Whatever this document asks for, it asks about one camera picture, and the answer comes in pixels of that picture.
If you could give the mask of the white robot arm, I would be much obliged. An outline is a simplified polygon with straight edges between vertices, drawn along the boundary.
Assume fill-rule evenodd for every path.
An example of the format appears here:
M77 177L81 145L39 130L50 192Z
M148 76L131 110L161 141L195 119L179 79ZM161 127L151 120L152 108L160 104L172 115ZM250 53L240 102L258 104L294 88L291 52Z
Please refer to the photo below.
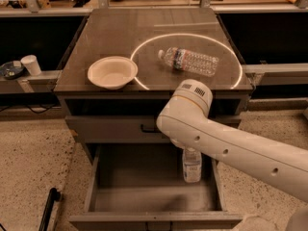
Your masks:
M212 100L205 84L193 79L182 81L158 115L158 129L177 147L194 149L307 202L307 148L211 120Z

